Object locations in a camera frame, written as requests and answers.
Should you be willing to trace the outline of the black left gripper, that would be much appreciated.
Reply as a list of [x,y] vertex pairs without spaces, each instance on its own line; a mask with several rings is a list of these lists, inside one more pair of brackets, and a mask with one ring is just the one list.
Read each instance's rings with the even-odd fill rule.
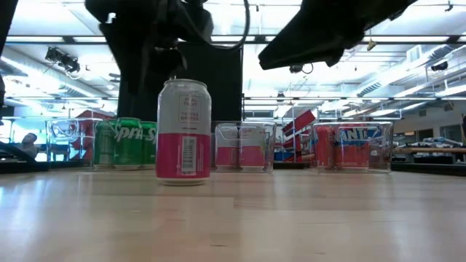
[[[213,32],[207,0],[85,0],[86,10],[99,21],[99,29],[119,67],[129,93],[144,86],[149,64],[147,41],[174,46],[181,39],[208,43]],[[186,59],[177,48],[155,47],[152,71],[175,76],[186,70]]]

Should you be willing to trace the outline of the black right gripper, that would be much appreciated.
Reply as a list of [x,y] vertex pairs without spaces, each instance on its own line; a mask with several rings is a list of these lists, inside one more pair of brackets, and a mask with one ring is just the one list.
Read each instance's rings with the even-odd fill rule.
[[417,0],[304,0],[304,11],[258,55],[264,70],[305,63],[337,64],[359,41],[359,30],[394,20]]

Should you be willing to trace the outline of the clear plastic bin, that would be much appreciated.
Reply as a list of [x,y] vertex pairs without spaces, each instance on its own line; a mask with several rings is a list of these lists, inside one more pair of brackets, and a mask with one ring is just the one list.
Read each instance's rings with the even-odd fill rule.
[[[107,119],[98,119],[93,118],[95,125],[103,120]],[[47,159],[52,162],[89,162],[91,167],[95,167],[92,160],[78,160],[72,161],[72,143],[78,137],[78,119],[59,119],[54,121],[49,121],[46,123],[47,127]]]
[[[314,127],[317,125],[327,125],[332,126],[333,134],[334,130],[340,124],[365,124],[368,129],[368,144],[369,144],[369,162],[368,168],[358,169],[358,170],[386,170],[390,171],[391,157],[392,157],[392,148],[393,148],[393,123],[392,122],[327,122],[327,123],[317,123],[312,126],[312,149],[314,158],[315,157],[315,135]],[[335,165],[331,169],[323,169],[317,166],[316,168],[321,170],[348,170],[348,169],[357,169],[357,168],[342,168]]]
[[[216,136],[215,130],[216,126],[219,124],[230,123],[237,126],[239,130],[239,145],[240,145],[240,128],[243,124],[261,124],[265,129],[265,166],[263,168],[243,168],[239,164],[236,168],[218,168],[216,167]],[[274,162],[274,149],[275,149],[275,140],[276,140],[276,129],[277,125],[274,122],[252,122],[252,121],[240,121],[240,122],[215,122],[213,124],[213,131],[211,134],[211,169],[214,167],[218,170],[229,170],[229,169],[242,169],[242,170],[264,170],[272,171],[273,162]]]

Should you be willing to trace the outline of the red Fanta soda can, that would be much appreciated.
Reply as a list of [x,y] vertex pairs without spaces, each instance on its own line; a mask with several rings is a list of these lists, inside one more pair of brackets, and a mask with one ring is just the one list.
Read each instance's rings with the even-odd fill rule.
[[323,169],[334,168],[335,150],[332,126],[317,125],[314,127],[314,135],[317,166]]
[[334,130],[335,165],[342,168],[368,168],[368,129],[365,124],[340,124]]

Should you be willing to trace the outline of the black ceiling spotlight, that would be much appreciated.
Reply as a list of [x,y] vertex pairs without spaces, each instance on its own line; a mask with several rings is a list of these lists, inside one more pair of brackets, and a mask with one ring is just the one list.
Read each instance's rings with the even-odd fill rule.
[[44,59],[57,64],[63,68],[65,72],[77,73],[80,71],[78,58],[60,51],[57,47],[49,47]]

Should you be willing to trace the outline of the red storage rack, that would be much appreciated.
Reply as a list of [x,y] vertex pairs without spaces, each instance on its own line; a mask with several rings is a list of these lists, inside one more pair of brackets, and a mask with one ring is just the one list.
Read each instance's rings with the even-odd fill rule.
[[84,111],[78,115],[78,137],[71,144],[72,145],[72,161],[86,160],[90,161],[93,158],[93,146],[94,146],[94,126],[95,122],[93,112]]

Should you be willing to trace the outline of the person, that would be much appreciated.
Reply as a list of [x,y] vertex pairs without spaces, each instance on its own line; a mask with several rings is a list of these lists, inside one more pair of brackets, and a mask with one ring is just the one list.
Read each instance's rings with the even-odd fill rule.
[[35,159],[36,155],[38,154],[38,148],[35,147],[34,145],[36,140],[37,140],[37,136],[33,134],[32,132],[30,132],[24,136],[21,143],[17,144],[17,148],[25,152],[27,155],[29,155],[33,159]]

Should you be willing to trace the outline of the wooden workbench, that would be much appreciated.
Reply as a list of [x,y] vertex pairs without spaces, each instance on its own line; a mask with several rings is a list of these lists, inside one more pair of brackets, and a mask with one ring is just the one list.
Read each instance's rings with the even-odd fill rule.
[[407,162],[466,164],[466,143],[444,137],[424,138],[415,143],[399,143],[394,146],[392,158]]

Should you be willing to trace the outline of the black metal table frame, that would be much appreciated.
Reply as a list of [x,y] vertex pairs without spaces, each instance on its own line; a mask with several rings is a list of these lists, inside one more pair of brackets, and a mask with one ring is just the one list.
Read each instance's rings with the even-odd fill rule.
[[[132,172],[132,171],[143,171],[151,170],[154,174],[154,166],[149,167],[134,167],[129,169],[117,169],[116,167],[91,167],[89,162],[0,162],[0,175],[13,174],[13,173],[28,173],[28,172],[47,172],[50,170],[65,170],[65,171],[85,171],[85,172]],[[284,171],[298,171],[307,170],[310,172],[318,173],[359,173],[359,174],[391,174],[395,172],[412,172],[422,173],[429,175],[446,175],[454,177],[466,178],[466,164],[427,164],[427,163],[406,163],[396,162],[390,165],[390,171],[384,170],[321,170],[316,167],[310,168],[304,163],[286,163],[279,162],[275,163],[272,171],[264,170],[242,170],[242,169],[229,169],[229,170],[218,170],[215,167],[210,171],[211,173],[272,173],[278,172],[279,170]]]

